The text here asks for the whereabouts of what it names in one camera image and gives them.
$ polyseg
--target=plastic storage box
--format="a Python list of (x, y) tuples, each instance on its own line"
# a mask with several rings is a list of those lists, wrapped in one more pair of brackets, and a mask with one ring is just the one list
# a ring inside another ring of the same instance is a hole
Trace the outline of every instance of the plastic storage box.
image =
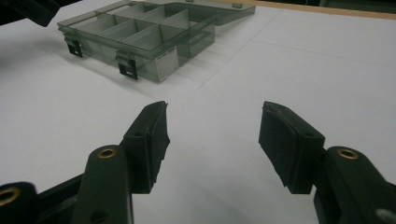
[(215, 41), (215, 25), (255, 11), (203, 0), (158, 2), (120, 1), (61, 21), (59, 30), (70, 53), (117, 66), (133, 79), (161, 82)]

